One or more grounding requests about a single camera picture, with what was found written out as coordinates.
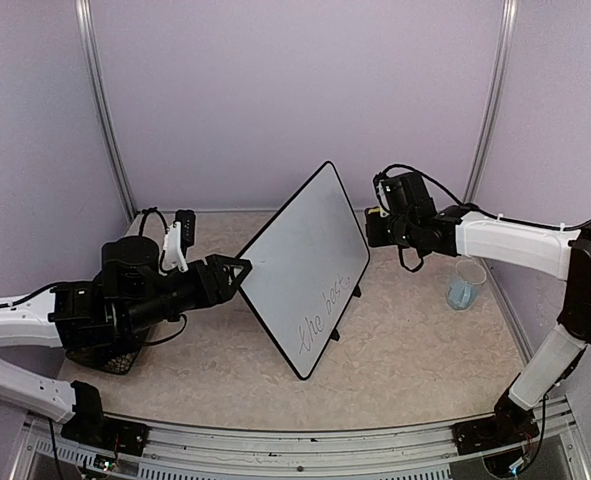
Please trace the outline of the white whiteboard black frame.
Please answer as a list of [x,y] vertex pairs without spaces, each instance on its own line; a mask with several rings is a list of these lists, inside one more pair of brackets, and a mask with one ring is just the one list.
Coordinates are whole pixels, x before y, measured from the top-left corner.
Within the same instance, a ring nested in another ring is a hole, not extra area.
[[324,162],[239,252],[240,293],[295,376],[316,368],[370,251],[335,165]]

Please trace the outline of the yellow black whiteboard eraser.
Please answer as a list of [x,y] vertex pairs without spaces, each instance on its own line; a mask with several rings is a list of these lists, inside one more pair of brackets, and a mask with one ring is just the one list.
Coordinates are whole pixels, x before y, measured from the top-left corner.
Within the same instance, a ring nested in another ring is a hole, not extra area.
[[372,208],[368,208],[365,212],[367,215],[372,216],[372,215],[382,215],[381,209],[379,207],[372,207]]

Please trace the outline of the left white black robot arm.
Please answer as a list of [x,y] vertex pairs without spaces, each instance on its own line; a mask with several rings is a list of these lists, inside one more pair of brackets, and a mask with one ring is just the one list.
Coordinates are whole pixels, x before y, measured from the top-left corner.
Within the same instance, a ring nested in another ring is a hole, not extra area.
[[[0,299],[0,347],[62,348],[101,363],[137,354],[151,344],[153,326],[228,302],[252,270],[248,260],[214,254],[163,273],[159,257],[154,240],[127,236],[103,246],[102,268],[91,281]],[[115,454],[141,455],[148,437],[145,424],[107,415],[96,387],[1,358],[0,400],[59,424],[66,439]]]

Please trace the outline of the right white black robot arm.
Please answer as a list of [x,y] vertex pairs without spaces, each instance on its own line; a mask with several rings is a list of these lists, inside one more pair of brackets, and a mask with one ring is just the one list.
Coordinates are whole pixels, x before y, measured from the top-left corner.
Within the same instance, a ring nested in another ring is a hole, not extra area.
[[540,436],[533,410],[577,367],[591,344],[591,219],[576,226],[536,224],[492,215],[456,200],[436,209],[426,188],[431,177],[402,164],[398,175],[377,173],[377,206],[366,210],[367,242],[432,253],[490,259],[549,274],[566,284],[557,323],[494,406],[492,415],[457,423],[453,437],[467,455]]

